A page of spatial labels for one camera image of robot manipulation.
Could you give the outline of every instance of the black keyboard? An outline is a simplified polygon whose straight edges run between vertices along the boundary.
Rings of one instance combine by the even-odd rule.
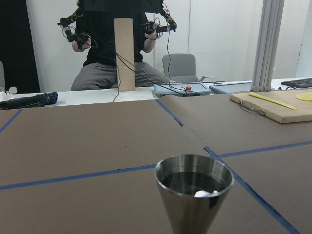
[[[281,84],[295,88],[309,88],[312,87],[312,78],[283,81]]]

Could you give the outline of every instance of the black monitor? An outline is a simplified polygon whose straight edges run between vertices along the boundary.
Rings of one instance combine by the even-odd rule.
[[[85,11],[113,12],[120,18],[132,16],[136,12],[159,13],[163,0],[79,0]]]

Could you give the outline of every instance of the silver cup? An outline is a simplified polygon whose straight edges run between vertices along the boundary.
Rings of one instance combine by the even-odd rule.
[[[174,234],[205,234],[234,184],[230,169],[207,156],[160,161],[155,177]]]

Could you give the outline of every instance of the wooden post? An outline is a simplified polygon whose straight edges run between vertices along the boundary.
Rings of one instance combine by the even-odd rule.
[[[129,61],[122,61],[132,70],[135,67],[131,64],[135,63],[134,49],[133,49],[133,20],[128,18],[114,19],[115,27],[115,45],[116,52]],[[117,76],[118,85],[120,83],[120,91],[134,91],[136,89],[135,73],[131,71],[125,64],[116,56],[117,60]]]

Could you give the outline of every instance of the gray pants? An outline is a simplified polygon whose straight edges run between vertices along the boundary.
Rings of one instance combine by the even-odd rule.
[[[154,83],[169,83],[169,79],[146,62],[136,62],[136,87],[153,86]],[[73,82],[71,91],[109,89],[117,87],[117,68],[112,65],[91,63],[83,67]]]

